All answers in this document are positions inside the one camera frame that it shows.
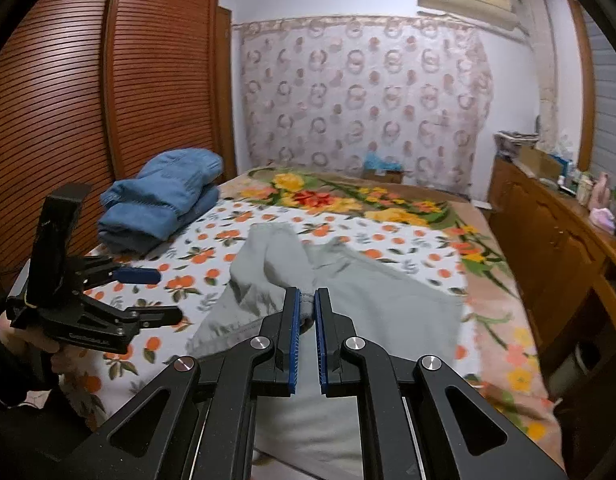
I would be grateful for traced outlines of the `person's left hand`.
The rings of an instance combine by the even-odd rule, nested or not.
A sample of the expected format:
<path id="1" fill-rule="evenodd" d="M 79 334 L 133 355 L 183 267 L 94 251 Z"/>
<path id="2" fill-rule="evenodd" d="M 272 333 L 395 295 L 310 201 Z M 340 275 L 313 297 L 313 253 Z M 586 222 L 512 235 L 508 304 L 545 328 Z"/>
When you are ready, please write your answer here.
<path id="1" fill-rule="evenodd" d="M 50 356 L 50 367 L 55 374 L 73 373 L 89 352 L 88 349 L 60 344 L 49 338 L 40 328 L 21 330 L 12 326 L 3 312 L 0 314 L 0 341 L 14 354 L 23 354 L 29 348 L 36 348 Z"/>

